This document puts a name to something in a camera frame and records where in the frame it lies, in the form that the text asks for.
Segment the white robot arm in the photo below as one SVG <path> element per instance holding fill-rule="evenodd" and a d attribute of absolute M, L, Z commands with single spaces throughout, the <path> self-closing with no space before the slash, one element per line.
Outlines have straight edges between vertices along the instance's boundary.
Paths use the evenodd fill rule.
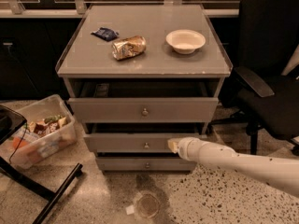
<path fill-rule="evenodd" d="M 225 145 L 195 137 L 171 138 L 167 144 L 185 161 L 240 173 L 299 197 L 299 160 L 241 154 Z"/>

